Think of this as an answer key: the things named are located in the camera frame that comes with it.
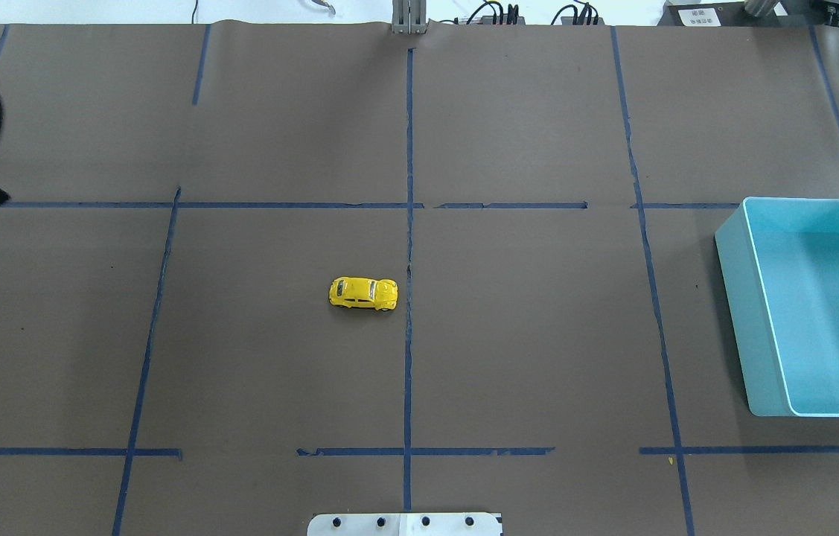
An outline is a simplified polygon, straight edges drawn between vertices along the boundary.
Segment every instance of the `white tag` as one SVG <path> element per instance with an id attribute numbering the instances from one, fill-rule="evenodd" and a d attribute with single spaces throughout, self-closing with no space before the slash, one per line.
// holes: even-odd
<path id="1" fill-rule="evenodd" d="M 712 7 L 696 7 L 691 10 L 679 10 L 680 21 L 684 26 L 720 26 L 720 19 Z"/>

